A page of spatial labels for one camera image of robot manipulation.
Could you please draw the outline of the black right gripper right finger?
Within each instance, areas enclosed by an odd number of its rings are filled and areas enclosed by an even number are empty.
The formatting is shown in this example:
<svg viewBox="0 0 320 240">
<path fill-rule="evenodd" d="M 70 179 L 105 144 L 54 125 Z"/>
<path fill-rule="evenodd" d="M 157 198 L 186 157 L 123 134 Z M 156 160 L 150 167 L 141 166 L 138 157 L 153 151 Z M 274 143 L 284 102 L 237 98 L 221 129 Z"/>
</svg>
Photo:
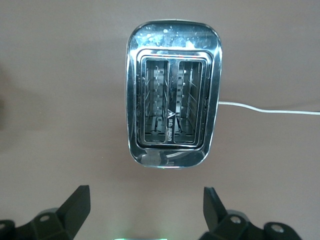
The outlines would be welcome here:
<svg viewBox="0 0 320 240">
<path fill-rule="evenodd" d="M 203 215 L 208 227 L 201 240 L 300 240 L 297 232 L 281 222 L 267 222 L 263 228 L 255 226 L 242 212 L 227 210 L 216 190 L 203 190 Z"/>
</svg>

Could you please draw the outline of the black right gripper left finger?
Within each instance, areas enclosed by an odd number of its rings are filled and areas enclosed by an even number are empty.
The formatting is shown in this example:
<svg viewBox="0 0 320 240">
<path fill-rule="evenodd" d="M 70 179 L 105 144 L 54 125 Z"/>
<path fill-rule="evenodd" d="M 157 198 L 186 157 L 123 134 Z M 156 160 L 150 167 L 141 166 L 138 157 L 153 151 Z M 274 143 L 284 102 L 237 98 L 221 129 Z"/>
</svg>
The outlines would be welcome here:
<svg viewBox="0 0 320 240">
<path fill-rule="evenodd" d="M 73 240 L 91 211 L 90 187 L 80 185 L 59 207 L 45 210 L 17 227 L 13 220 L 0 221 L 2 240 Z"/>
</svg>

